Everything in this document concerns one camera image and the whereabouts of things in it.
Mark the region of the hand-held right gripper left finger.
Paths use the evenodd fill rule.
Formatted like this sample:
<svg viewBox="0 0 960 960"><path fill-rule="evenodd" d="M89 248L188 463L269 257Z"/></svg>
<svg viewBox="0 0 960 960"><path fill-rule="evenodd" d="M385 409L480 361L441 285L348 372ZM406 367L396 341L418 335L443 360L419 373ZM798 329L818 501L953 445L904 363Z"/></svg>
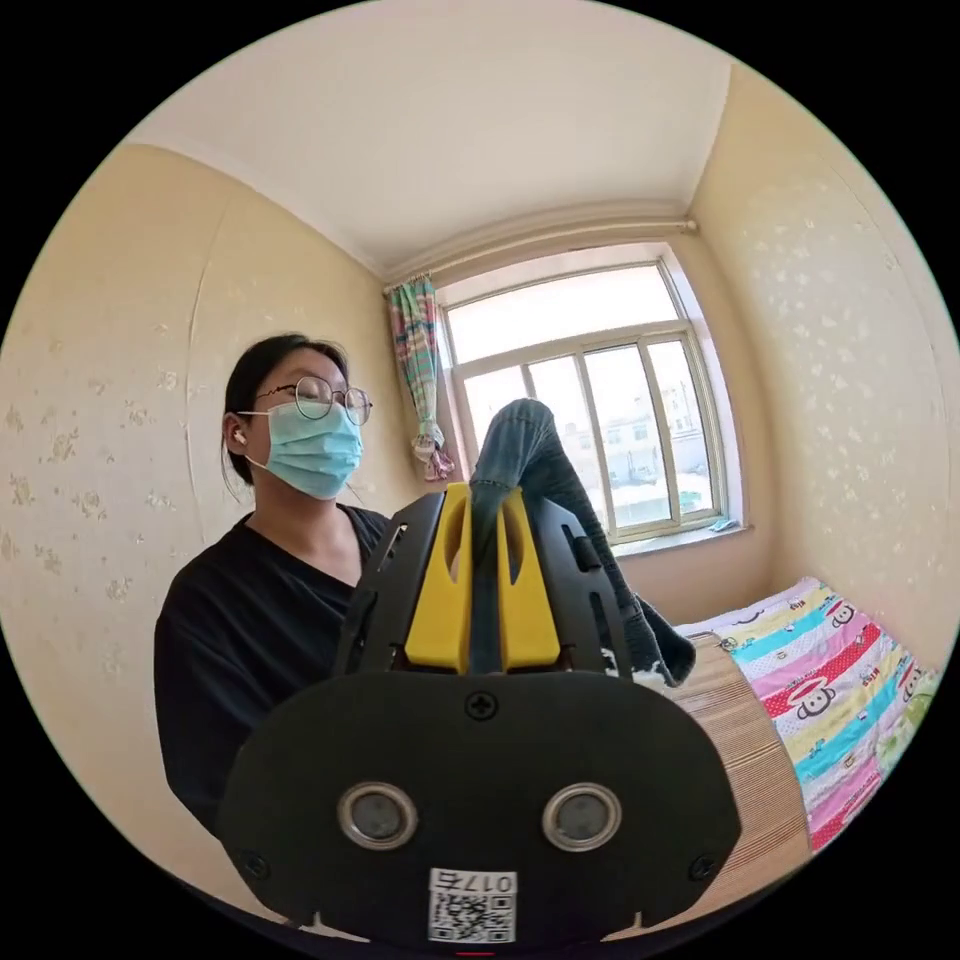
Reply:
<svg viewBox="0 0 960 960"><path fill-rule="evenodd" d="M469 666L473 598L471 490L447 486L427 556L404 652L417 668L465 671Z"/></svg>

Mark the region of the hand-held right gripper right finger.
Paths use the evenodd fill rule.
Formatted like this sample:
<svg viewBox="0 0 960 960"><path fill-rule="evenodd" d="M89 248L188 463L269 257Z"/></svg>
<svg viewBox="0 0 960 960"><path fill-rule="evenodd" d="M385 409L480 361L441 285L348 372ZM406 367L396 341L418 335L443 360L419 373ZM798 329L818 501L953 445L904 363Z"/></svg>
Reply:
<svg viewBox="0 0 960 960"><path fill-rule="evenodd" d="M520 491L508 494L497 513L497 607L502 668L554 667L560 642Z"/></svg>

